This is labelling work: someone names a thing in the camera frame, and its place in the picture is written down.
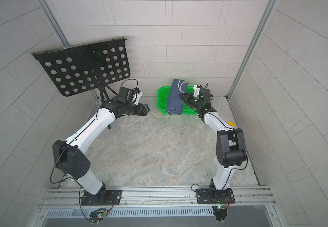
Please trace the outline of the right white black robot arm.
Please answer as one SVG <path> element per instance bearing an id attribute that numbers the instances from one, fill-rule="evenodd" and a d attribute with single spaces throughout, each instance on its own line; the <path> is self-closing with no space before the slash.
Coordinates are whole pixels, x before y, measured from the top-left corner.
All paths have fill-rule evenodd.
<path id="1" fill-rule="evenodd" d="M 198 88 L 195 92 L 183 93 L 179 97 L 217 135 L 216 156 L 219 167 L 212 179 L 211 187 L 216 191 L 230 188 L 230 181 L 237 170 L 248 166 L 243 130 L 226 123 L 212 107 L 209 89 Z"/>

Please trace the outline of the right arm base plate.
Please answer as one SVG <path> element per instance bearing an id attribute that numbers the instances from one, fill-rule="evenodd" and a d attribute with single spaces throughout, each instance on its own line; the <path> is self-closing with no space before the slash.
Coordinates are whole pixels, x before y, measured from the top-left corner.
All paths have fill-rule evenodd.
<path id="1" fill-rule="evenodd" d="M 195 190 L 198 204 L 235 204 L 235 197 L 231 188 L 225 190 L 201 189 Z"/>

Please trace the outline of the dark blue pillowcase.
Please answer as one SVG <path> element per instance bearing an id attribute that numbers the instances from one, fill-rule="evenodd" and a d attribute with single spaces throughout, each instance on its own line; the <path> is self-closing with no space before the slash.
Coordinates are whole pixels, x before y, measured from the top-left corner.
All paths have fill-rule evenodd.
<path id="1" fill-rule="evenodd" d="M 183 101 L 181 94 L 185 94 L 188 83 L 181 79 L 174 79 L 168 96 L 166 113 L 168 115 L 181 115 L 183 113 Z"/>

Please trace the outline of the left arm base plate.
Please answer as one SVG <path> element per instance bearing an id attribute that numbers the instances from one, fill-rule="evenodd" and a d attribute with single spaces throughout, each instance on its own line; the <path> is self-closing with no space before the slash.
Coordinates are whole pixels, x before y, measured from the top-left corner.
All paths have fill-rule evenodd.
<path id="1" fill-rule="evenodd" d="M 80 195 L 81 206 L 104 206 L 104 205 L 119 205 L 122 190 L 105 190 L 99 191 L 98 194 L 92 195 L 88 192 L 84 192 L 83 195 Z"/>

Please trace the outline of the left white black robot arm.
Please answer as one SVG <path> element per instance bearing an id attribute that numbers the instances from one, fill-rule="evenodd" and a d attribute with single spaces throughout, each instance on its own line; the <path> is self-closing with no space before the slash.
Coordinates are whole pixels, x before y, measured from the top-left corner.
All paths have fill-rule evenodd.
<path id="1" fill-rule="evenodd" d="M 85 155 L 94 140 L 115 120 L 122 116 L 146 116 L 150 109 L 139 103 L 143 92 L 139 88 L 120 87 L 118 95 L 102 102 L 96 114 L 77 132 L 52 146 L 54 167 L 72 177 L 85 192 L 100 196 L 105 186 L 91 170 L 91 162 Z"/>

